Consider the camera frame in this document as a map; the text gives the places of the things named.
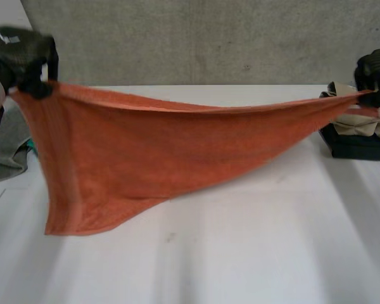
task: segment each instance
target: concrete wall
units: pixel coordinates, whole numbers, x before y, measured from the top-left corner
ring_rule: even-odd
[[[380,0],[23,0],[60,79],[88,85],[349,82]]]

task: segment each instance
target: folded clothing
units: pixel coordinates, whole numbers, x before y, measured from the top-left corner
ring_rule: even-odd
[[[59,235],[103,232],[162,201],[254,170],[362,94],[221,108],[52,85],[42,100],[11,96],[48,185],[46,233]]]
[[[338,93],[344,95],[353,91],[354,88],[332,82],[320,97],[335,97]],[[335,158],[380,161],[380,109],[352,105],[322,128],[320,134]]]
[[[17,104],[7,99],[0,123],[0,181],[20,175],[27,166],[29,128]]]

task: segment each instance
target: towel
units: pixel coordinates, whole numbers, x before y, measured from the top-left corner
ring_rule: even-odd
[[[27,166],[31,135],[17,104],[7,99],[0,123],[0,181],[20,175]]]
[[[12,97],[49,190],[46,234],[86,235],[268,163],[359,95],[223,108],[53,82],[48,98]]]

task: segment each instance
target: table surface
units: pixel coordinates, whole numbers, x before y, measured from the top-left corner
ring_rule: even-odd
[[[218,106],[316,98],[324,85],[108,87]],[[0,182],[0,303],[380,303],[380,162],[314,133],[265,167],[116,229],[45,236],[39,162]]]

